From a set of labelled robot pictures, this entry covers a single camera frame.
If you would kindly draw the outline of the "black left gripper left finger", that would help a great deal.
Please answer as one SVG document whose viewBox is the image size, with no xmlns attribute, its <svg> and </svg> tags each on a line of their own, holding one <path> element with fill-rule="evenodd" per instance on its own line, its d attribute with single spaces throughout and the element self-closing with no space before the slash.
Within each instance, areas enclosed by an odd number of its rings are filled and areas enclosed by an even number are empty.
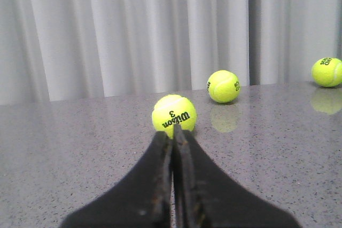
<svg viewBox="0 0 342 228">
<path fill-rule="evenodd" d="M 98 199 L 68 215 L 61 227 L 169 227 L 172 142 L 156 132 L 132 170 Z"/>
</svg>

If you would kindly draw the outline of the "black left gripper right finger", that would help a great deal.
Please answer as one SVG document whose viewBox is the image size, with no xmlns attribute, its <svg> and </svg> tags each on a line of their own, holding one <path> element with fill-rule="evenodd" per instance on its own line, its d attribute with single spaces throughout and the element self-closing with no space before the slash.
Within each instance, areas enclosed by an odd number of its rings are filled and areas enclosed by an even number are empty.
<svg viewBox="0 0 342 228">
<path fill-rule="evenodd" d="M 173 172 L 177 227 L 300 227 L 288 212 L 224 173 L 179 125 L 174 126 Z"/>
</svg>

